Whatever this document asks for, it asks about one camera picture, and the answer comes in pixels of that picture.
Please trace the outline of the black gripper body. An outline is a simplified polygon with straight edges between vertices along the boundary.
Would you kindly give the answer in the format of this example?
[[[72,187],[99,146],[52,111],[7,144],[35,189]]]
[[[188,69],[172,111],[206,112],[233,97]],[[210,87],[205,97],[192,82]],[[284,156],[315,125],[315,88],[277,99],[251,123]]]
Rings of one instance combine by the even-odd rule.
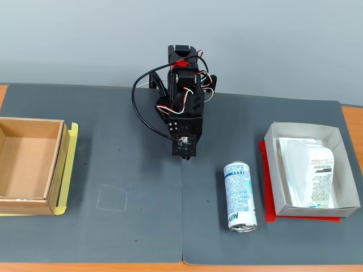
[[[202,116],[182,117],[181,115],[170,115],[167,125],[172,137],[176,138],[178,146],[184,148],[195,148],[202,135]]]

